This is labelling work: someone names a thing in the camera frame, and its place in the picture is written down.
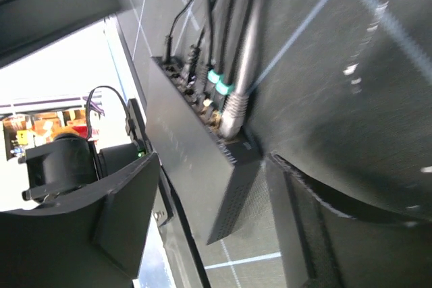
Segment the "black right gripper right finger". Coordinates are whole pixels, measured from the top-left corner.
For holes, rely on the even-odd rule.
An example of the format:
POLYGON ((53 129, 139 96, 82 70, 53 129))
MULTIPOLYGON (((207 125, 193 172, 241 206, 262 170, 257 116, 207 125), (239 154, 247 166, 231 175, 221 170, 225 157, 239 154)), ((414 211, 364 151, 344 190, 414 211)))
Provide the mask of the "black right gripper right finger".
POLYGON ((430 287, 431 224, 309 177, 276 154, 265 177, 288 287, 430 287))

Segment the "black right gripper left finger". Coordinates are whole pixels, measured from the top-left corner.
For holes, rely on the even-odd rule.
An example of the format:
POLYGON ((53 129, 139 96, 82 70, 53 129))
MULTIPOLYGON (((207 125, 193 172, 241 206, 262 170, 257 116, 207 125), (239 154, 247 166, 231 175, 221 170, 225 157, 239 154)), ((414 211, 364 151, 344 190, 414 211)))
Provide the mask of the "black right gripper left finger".
POLYGON ((130 287, 159 182, 148 154, 32 210, 1 213, 2 287, 130 287))

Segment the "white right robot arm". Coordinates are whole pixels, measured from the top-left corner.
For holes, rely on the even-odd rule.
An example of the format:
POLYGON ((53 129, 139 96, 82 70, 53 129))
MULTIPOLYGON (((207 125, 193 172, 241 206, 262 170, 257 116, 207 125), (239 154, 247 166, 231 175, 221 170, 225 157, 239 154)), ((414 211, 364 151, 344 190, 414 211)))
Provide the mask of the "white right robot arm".
MULTIPOLYGON (((238 148, 239 186, 209 242, 231 233, 265 167, 288 287, 430 287, 431 116, 317 123, 299 159, 238 148)), ((2 287, 131 287, 159 185, 173 176, 134 143, 114 157, 63 134, 24 155, 31 210, 1 213, 2 287)))

